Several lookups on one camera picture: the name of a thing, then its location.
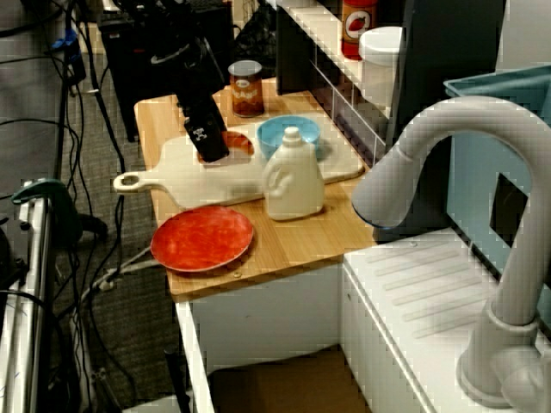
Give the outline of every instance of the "blue bowl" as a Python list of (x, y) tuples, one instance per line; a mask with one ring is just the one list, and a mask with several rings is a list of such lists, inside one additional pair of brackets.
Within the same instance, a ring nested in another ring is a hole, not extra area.
[(316, 122), (302, 116), (277, 116), (266, 120), (257, 130), (260, 151), (266, 159), (270, 159), (280, 147), (285, 129), (289, 126), (298, 127), (302, 140), (314, 144), (318, 150), (319, 126)]

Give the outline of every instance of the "faucet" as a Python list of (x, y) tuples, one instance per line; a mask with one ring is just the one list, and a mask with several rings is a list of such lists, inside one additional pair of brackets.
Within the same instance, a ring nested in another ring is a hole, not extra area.
[(485, 96), (439, 102), (415, 116), (352, 195), (356, 213), (389, 228), (406, 217), (424, 160), (449, 135), (487, 133), (511, 147), (532, 180), (497, 292), (486, 302), (457, 363), (462, 390), (480, 404), (551, 413), (551, 352), (535, 347), (537, 302), (551, 261), (551, 128), (515, 103)]

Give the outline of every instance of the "blue bin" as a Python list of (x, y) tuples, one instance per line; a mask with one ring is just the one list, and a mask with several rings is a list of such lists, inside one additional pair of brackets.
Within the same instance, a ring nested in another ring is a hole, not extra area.
[[(448, 80), (444, 85), (450, 97), (490, 96), (514, 102), (551, 126), (551, 65)], [(528, 167), (510, 147), (482, 133), (453, 137), (448, 215), (503, 271), (511, 249), (490, 227), (499, 174), (529, 195)]]
[(444, 82), (446, 94), (490, 96), (527, 108), (551, 126), (551, 65)]

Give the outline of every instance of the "drainboard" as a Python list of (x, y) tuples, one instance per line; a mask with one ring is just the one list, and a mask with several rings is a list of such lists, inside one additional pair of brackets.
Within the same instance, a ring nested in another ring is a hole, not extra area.
[(457, 359), (497, 283), (453, 230), (355, 251), (344, 266), (434, 411), (514, 411), (480, 406), (456, 384)]

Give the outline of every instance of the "hole in cutting board handle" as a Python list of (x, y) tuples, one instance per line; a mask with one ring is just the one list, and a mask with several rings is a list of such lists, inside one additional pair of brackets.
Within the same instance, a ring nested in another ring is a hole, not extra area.
[(125, 187), (130, 187), (132, 185), (135, 185), (138, 182), (139, 182), (139, 178), (134, 175), (125, 176), (124, 178), (121, 179), (121, 184), (124, 185)]

